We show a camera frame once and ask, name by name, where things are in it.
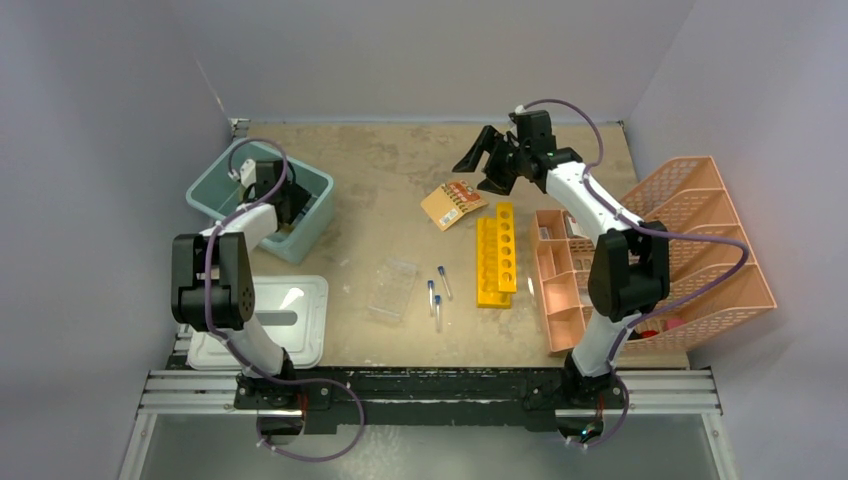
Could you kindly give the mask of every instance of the tabletop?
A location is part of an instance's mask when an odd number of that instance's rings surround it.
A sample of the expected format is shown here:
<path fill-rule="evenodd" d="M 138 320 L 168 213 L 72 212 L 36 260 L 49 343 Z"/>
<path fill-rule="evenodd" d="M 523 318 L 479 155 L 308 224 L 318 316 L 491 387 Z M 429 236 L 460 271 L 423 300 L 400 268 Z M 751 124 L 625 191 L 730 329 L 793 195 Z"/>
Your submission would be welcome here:
<path fill-rule="evenodd" d="M 451 173 L 482 125 L 251 123 L 250 137 L 277 140 L 301 162 L 330 174 L 335 182 L 335 217 L 303 263 L 291 265 L 260 249 L 251 253 L 254 275 L 321 275 L 329 283 L 321 365 L 528 367 L 558 366 L 528 288 L 533 274 L 528 229 L 536 210 L 562 208 L 519 179 L 509 197 L 483 193 L 489 202 L 447 231 L 440 231 L 419 205 L 440 184 L 480 172 Z M 593 170 L 620 197 L 636 184 L 622 127 L 601 126 L 606 158 Z M 560 147 L 594 161 L 597 145 L 588 127 L 554 127 Z M 518 292 L 512 308 L 476 306 L 476 218 L 494 216 L 508 201 L 515 212 Z M 368 309 L 378 288 L 377 272 L 390 259 L 417 266 L 402 317 L 386 320 Z M 444 293 L 437 267 L 445 267 L 453 300 L 443 295 L 443 329 L 430 316 L 427 281 Z M 687 367 L 685 353 L 626 354 L 621 366 Z"/>

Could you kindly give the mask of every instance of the pink object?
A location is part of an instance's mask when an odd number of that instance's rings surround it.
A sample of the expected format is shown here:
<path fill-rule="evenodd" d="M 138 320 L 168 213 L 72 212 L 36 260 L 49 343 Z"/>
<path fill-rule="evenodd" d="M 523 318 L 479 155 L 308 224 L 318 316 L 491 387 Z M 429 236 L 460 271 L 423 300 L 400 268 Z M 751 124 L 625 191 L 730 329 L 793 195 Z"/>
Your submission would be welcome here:
<path fill-rule="evenodd" d="M 677 328 L 677 327 L 679 327 L 681 325 L 685 325 L 685 324 L 686 324 L 686 322 L 684 322 L 682 318 L 677 318 L 677 317 L 669 318 L 668 320 L 665 321 L 665 329 L 671 330 L 672 328 Z"/>

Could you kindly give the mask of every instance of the orange basket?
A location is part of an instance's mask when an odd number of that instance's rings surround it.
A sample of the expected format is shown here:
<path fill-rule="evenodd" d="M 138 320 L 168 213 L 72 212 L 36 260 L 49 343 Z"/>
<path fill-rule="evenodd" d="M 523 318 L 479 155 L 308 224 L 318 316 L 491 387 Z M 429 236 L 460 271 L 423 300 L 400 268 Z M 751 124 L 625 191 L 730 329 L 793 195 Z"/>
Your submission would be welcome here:
<path fill-rule="evenodd" d="M 662 221 L 671 232 L 731 237 L 751 245 L 711 157 L 669 160 L 621 204 L 645 221 Z M 586 238 L 569 237 L 567 216 L 565 210 L 539 210 L 530 227 L 537 273 L 533 287 L 552 354 L 577 345 L 592 315 L 587 283 L 594 247 Z M 735 247 L 706 242 L 671 240 L 669 252 L 671 292 L 658 307 L 694 292 L 739 258 Z M 636 327 L 659 333 L 628 341 L 625 351 L 688 351 L 776 307 L 752 249 L 748 263 L 730 279 Z M 683 323 L 667 328 L 672 318 Z"/>

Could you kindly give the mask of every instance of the gray wall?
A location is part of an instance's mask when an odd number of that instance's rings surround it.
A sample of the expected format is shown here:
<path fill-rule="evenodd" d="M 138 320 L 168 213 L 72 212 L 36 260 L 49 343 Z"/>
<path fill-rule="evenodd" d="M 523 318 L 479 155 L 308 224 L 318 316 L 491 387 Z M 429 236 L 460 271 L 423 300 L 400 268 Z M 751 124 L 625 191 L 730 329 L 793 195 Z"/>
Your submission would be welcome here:
<path fill-rule="evenodd" d="M 848 3 L 699 0 L 627 123 L 640 176 L 716 158 L 779 309 L 698 351 L 742 478 L 844 478 Z"/>
<path fill-rule="evenodd" d="M 0 2 L 0 477 L 117 476 L 227 140 L 165 0 Z"/>
<path fill-rule="evenodd" d="M 502 122 L 543 96 L 626 118 L 694 0 L 172 2 L 231 117 Z"/>

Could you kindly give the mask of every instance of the white lid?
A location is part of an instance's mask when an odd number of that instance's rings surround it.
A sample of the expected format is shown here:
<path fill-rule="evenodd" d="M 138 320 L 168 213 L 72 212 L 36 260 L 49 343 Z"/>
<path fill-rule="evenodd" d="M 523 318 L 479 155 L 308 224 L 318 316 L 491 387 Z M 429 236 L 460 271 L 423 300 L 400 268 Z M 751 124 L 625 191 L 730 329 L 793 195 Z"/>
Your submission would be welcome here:
<path fill-rule="evenodd" d="M 324 354 L 327 280 L 318 275 L 253 277 L 256 317 L 284 347 L 295 368 L 312 368 Z M 208 333 L 193 332 L 188 364 L 195 370 L 238 370 L 230 352 Z"/>

